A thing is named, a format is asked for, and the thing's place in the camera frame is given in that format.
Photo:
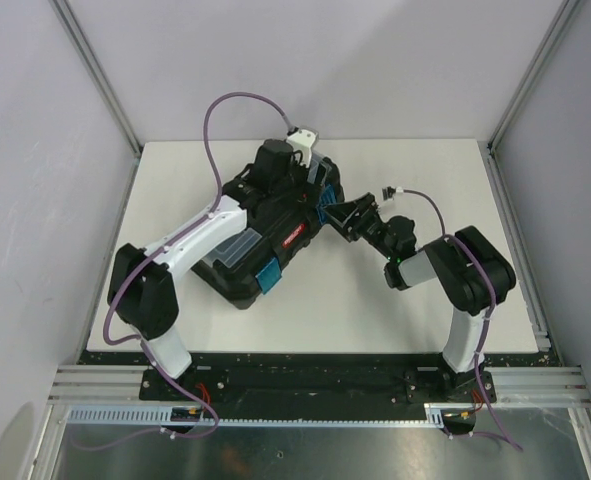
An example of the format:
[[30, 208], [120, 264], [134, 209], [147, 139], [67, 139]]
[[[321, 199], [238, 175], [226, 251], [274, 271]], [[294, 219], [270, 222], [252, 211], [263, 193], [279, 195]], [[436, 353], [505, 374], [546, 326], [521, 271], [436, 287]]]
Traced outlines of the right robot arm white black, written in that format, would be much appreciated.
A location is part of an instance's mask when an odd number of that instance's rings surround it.
[[449, 335], [440, 353], [438, 393], [459, 401], [473, 382], [482, 384], [484, 344], [495, 309], [517, 283], [509, 261], [474, 226], [444, 232], [422, 247], [415, 222], [396, 215], [385, 221], [373, 194], [323, 207], [328, 222], [347, 241], [365, 240], [387, 259], [387, 285], [399, 291], [437, 280], [452, 306]]

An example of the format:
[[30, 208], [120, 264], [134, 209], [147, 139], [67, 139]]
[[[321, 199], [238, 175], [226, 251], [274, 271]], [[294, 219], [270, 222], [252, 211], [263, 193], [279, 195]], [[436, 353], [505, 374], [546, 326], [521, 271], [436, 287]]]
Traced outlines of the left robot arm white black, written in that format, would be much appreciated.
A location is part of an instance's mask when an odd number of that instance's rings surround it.
[[319, 232], [322, 199], [335, 190], [333, 168], [316, 153], [316, 142], [310, 130], [264, 141], [252, 163], [218, 183], [213, 203], [196, 217], [146, 247], [126, 243], [115, 254], [106, 317], [132, 329], [172, 398], [185, 399], [196, 387], [176, 328], [179, 282], [194, 272], [244, 309], [280, 280]]

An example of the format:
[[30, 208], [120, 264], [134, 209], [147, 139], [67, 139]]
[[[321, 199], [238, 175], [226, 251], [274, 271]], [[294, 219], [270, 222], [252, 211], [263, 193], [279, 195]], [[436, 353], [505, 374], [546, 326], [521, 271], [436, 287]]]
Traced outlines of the black plastic toolbox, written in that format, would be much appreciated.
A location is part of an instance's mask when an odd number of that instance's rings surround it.
[[247, 227], [225, 240], [192, 271], [234, 307], [245, 310], [281, 279], [282, 272], [327, 223], [322, 207], [344, 199], [340, 171], [328, 157], [316, 156], [320, 185], [317, 203], [277, 201], [277, 182], [293, 154], [258, 151], [255, 161], [223, 187], [247, 212]]

